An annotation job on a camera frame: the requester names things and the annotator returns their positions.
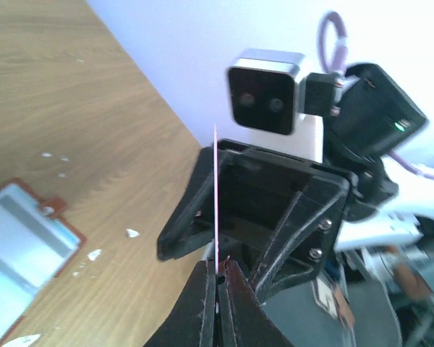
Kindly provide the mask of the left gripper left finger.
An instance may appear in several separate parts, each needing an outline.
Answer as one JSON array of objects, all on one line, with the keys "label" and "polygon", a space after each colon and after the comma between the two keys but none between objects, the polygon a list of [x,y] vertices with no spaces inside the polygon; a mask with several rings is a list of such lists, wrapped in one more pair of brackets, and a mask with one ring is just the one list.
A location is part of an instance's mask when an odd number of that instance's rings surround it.
[{"label": "left gripper left finger", "polygon": [[170,314],[145,345],[212,346],[215,314],[215,262],[201,260],[195,265]]}]

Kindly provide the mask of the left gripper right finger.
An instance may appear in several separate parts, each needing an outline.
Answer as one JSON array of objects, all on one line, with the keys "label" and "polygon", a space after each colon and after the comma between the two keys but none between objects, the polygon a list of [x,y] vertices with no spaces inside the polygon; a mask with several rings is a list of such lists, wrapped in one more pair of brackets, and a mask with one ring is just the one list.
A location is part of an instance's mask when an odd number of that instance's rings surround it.
[{"label": "left gripper right finger", "polygon": [[218,274],[219,346],[290,346],[262,310],[237,262],[225,260]]}]

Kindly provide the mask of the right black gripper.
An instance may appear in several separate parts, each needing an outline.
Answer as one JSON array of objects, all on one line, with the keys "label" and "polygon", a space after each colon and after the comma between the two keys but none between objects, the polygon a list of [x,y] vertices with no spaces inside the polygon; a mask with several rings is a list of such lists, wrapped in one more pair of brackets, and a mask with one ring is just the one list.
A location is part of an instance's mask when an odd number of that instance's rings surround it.
[{"label": "right black gripper", "polygon": [[[218,154],[220,254],[242,248],[258,301],[270,289],[315,278],[325,265],[354,199],[351,171],[255,147]],[[187,188],[156,242],[160,261],[184,257],[214,240],[213,148],[198,153]],[[202,210],[202,226],[195,216]]]}]

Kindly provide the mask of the thin red white card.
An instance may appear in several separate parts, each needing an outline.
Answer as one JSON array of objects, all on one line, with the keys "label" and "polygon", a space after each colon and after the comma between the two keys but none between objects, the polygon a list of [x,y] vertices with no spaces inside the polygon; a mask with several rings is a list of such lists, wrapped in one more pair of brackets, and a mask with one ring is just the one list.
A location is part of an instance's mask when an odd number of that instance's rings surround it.
[{"label": "thin red white card", "polygon": [[213,205],[214,205],[214,262],[216,274],[216,314],[219,313],[218,274],[219,274],[219,231],[218,231],[218,137],[217,126],[213,127]]}]

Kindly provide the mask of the brown leather card holder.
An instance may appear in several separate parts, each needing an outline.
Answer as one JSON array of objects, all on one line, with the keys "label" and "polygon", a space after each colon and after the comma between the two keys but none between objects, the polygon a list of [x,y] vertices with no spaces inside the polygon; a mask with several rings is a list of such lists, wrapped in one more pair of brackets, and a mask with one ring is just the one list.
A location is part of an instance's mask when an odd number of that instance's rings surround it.
[{"label": "brown leather card holder", "polygon": [[0,346],[26,309],[87,241],[62,215],[66,202],[21,179],[0,186]]}]

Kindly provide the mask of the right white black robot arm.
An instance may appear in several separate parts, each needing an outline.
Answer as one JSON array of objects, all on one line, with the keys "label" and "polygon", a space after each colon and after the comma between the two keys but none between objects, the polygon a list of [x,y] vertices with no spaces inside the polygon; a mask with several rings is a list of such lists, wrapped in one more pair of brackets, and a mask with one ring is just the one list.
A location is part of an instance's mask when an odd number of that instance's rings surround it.
[{"label": "right white black robot arm", "polygon": [[224,253],[258,250],[249,283],[267,299],[320,272],[344,221],[372,217],[397,196],[383,157],[427,119],[377,64],[329,73],[233,66],[227,80],[236,123],[282,140],[301,132],[301,113],[324,118],[326,152],[309,160],[230,139],[204,147],[156,254],[179,259],[219,233]]}]

